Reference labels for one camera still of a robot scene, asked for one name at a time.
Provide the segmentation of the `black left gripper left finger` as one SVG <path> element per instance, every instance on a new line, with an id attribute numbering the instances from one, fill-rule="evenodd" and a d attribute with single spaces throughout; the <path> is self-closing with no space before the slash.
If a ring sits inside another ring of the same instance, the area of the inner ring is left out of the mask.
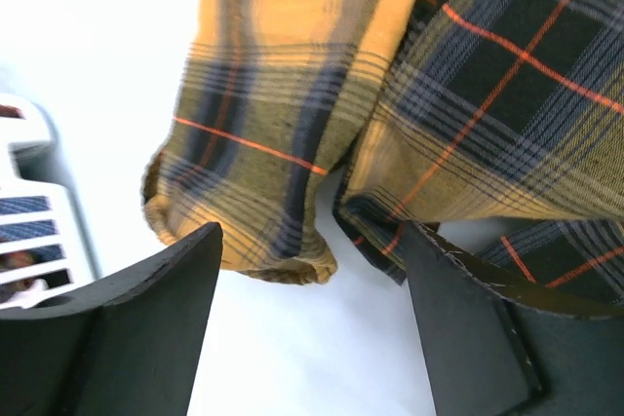
<path id="1" fill-rule="evenodd" d="M 221 255 L 209 223 L 113 275 L 3 310 L 2 414 L 186 414 Z"/>

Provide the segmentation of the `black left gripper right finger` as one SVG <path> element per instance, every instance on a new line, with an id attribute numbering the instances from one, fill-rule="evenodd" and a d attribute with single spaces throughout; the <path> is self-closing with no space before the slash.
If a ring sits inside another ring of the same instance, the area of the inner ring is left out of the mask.
<path id="1" fill-rule="evenodd" d="M 619 415 L 623 312 L 491 265 L 411 225 L 409 291 L 440 415 Z"/>

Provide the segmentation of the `yellow plaid long sleeve shirt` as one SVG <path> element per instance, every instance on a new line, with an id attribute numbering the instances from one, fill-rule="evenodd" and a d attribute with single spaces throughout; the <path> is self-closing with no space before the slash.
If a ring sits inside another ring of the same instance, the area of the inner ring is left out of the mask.
<path id="1" fill-rule="evenodd" d="M 623 302 L 623 0 L 201 0 L 167 141 L 143 183 L 165 244 L 223 230 L 222 267 L 323 284 L 334 215 L 406 276 L 408 228 L 525 229 L 482 258 Z"/>

